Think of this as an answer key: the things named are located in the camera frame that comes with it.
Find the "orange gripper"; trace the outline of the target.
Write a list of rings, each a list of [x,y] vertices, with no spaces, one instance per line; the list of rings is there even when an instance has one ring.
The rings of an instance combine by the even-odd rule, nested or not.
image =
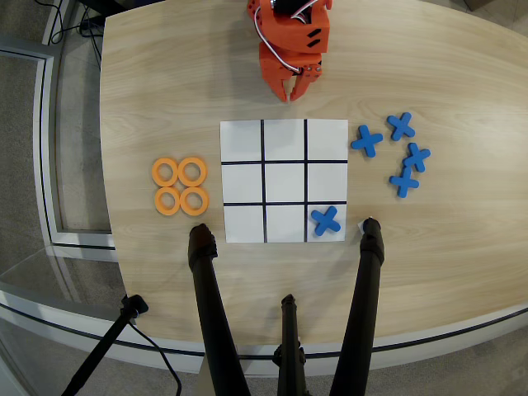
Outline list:
[[[259,45],[259,59],[263,79],[282,102],[289,100],[285,83],[289,82],[291,78],[296,79],[290,93],[290,101],[296,101],[323,74],[321,54],[299,53],[275,46],[269,48],[266,44],[261,43]]]

